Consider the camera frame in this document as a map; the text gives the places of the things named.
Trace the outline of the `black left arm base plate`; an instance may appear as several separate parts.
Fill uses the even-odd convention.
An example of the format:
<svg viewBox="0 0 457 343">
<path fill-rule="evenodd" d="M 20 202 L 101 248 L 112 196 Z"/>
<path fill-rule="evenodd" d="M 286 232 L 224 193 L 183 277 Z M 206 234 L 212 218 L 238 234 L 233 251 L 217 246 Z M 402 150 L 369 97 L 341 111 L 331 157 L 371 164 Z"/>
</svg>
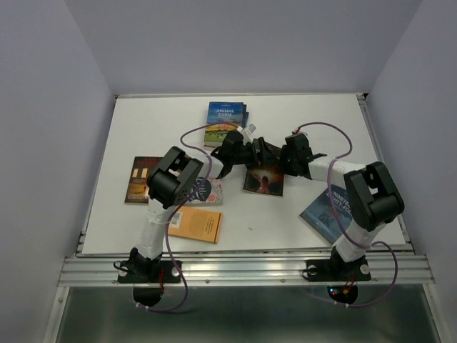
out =
<svg viewBox="0 0 457 343">
<path fill-rule="evenodd" d="M 127 261 L 115 261 L 114 269 L 118 272 L 119 284 L 178 284 L 181 278 L 172 261 L 153 262 L 146 271 L 135 270 Z"/>
</svg>

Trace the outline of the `brown book under left arm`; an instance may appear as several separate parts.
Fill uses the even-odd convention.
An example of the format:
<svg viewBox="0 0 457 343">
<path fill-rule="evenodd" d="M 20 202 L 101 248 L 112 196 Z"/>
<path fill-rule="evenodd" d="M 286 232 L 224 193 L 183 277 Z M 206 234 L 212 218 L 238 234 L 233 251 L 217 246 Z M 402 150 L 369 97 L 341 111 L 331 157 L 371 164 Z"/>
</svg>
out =
<svg viewBox="0 0 457 343">
<path fill-rule="evenodd" d="M 159 156 L 135 156 L 129 184 L 124 199 L 125 204 L 148 204 L 149 187 L 147 180 L 161 161 Z"/>
</svg>

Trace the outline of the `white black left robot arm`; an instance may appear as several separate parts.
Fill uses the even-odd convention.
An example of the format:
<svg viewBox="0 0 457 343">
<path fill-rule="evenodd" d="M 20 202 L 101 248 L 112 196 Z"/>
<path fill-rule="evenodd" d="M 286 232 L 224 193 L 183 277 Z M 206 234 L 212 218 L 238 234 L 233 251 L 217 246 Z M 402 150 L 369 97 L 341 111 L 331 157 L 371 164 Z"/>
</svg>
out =
<svg viewBox="0 0 457 343">
<path fill-rule="evenodd" d="M 276 166 L 281 149 L 260 137 L 244 141 L 241 132 L 230 131 L 221 146 L 201 161 L 173 146 L 147 179 L 149 207 L 139 240 L 125 261 L 115 261 L 121 284 L 154 283 L 171 271 L 170 262 L 161 262 L 167 226 L 176 209 L 189 200 L 197 189 L 199 174 L 219 179 L 228 175 L 233 166 Z"/>
</svg>

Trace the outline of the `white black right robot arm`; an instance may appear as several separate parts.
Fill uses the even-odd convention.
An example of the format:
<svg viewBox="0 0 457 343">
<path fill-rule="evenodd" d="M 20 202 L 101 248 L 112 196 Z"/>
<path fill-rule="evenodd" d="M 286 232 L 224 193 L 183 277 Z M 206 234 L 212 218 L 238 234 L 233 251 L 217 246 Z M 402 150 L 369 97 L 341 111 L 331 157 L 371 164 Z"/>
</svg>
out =
<svg viewBox="0 0 457 343">
<path fill-rule="evenodd" d="M 371 280 L 366 252 L 378 233 L 403 213 L 403 199 L 385 164 L 354 164 L 314 154 L 303 133 L 285 138 L 280 166 L 284 174 L 326 182 L 346 191 L 352 220 L 328 259 L 309 260 L 303 277 L 310 282 Z"/>
</svg>

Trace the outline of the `Three Days to See book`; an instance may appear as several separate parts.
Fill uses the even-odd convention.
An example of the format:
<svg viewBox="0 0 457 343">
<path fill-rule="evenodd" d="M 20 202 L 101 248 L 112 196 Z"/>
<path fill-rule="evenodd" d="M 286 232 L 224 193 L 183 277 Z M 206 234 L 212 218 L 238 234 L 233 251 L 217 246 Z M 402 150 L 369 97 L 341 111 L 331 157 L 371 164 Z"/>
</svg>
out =
<svg viewBox="0 0 457 343">
<path fill-rule="evenodd" d="M 274 158 L 268 155 L 266 162 L 260 167 L 246 170 L 243 190 L 254 194 L 282 197 L 284 174 L 278 170 L 281 149 L 268 142 L 265 146 Z"/>
</svg>

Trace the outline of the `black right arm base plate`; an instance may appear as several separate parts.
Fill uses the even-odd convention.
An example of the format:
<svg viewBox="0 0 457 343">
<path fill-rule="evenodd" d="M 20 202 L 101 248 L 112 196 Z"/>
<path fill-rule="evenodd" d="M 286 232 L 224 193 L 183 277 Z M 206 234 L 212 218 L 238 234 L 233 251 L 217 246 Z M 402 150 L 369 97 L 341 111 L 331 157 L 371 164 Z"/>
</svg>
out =
<svg viewBox="0 0 457 343">
<path fill-rule="evenodd" d="M 305 269 L 301 273 L 310 282 L 371 281 L 370 269 L 365 259 L 349 263 L 312 259 L 306 261 Z"/>
</svg>

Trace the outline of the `Nineteen Eighty-Four blue book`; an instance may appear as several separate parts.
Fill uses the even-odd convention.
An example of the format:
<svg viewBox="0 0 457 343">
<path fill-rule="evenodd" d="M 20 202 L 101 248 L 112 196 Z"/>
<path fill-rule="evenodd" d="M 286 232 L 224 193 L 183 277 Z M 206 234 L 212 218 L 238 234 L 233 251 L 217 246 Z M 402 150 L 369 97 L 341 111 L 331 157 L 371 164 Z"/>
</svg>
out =
<svg viewBox="0 0 457 343">
<path fill-rule="evenodd" d="M 332 185 L 331 191 L 338 218 L 340 219 L 343 228 L 348 229 L 353 217 L 351 215 L 346 190 Z M 331 205 L 327 189 L 304 209 L 299 214 L 299 217 L 310 225 L 329 244 L 334 244 L 342 235 L 341 229 L 335 218 L 335 212 Z"/>
</svg>

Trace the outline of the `Animal Farm blue book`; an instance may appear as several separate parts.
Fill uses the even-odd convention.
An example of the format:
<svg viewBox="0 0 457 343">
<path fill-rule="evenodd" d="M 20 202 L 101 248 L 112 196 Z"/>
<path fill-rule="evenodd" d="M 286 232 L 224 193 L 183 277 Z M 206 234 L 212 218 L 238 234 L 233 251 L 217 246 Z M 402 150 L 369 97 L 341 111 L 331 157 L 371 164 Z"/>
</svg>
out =
<svg viewBox="0 0 457 343">
<path fill-rule="evenodd" d="M 204 146 L 221 146 L 227 133 L 241 126 L 243 102 L 211 101 L 207 112 Z"/>
</svg>

